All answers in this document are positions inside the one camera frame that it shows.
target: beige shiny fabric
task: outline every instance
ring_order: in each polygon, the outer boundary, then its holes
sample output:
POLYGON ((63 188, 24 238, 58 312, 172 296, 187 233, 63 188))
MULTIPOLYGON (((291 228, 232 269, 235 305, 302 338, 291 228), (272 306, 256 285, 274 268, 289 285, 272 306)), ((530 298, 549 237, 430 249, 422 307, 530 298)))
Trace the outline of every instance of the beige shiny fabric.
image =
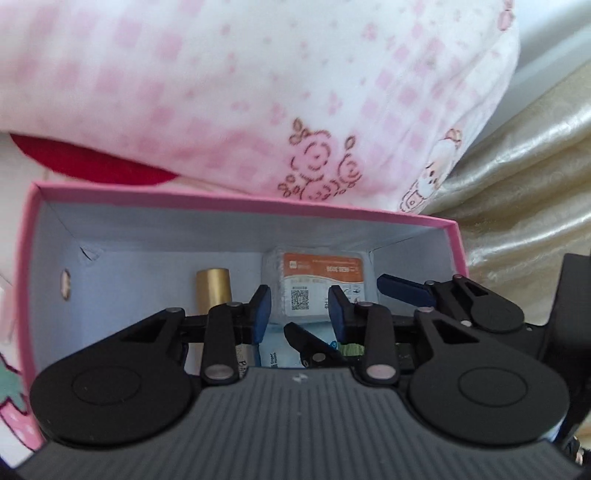
POLYGON ((562 256, 591 251, 591 63, 469 151, 423 213, 457 220, 470 276, 545 323, 562 256))

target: gold tube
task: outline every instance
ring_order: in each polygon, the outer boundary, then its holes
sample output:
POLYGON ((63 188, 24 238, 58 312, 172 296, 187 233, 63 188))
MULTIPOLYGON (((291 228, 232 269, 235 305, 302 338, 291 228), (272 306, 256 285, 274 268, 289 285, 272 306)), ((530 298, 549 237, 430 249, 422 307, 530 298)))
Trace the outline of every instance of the gold tube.
POLYGON ((227 268, 210 268, 197 272, 197 313, 207 315, 209 309, 232 301, 230 271, 227 268))

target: gray ribbed panel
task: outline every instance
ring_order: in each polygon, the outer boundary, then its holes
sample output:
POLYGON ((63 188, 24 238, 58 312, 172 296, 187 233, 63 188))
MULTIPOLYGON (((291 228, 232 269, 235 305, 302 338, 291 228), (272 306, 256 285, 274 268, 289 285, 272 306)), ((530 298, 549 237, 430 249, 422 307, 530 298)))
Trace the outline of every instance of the gray ribbed panel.
POLYGON ((50 443, 18 471, 27 480, 568 480, 580 472, 546 442, 451 443, 414 420, 393 390, 364 387, 346 369, 265 368, 206 389, 155 439, 103 452, 50 443))

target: pink box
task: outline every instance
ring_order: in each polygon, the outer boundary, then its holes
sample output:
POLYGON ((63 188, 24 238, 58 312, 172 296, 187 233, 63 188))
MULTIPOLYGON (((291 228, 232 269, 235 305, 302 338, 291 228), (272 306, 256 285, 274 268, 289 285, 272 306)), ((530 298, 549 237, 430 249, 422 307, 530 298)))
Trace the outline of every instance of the pink box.
MULTIPOLYGON (((230 269, 235 300, 261 282, 263 253, 328 247, 363 255, 366 281, 467 275, 457 224, 402 213, 136 187, 37 183, 17 262, 17 334, 26 391, 51 363, 156 311, 196 311, 194 274, 230 269), (71 276, 71 295, 60 291, 71 276)), ((394 313, 413 307, 378 294, 394 313)))

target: red shape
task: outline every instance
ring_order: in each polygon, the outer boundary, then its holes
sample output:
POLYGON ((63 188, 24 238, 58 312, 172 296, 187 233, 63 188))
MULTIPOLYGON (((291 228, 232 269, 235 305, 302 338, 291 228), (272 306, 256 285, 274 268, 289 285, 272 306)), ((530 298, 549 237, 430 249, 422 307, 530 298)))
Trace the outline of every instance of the red shape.
POLYGON ((156 185, 177 177, 167 170, 90 148, 25 135, 11 134, 11 137, 25 155, 50 170, 76 179, 95 183, 156 185))

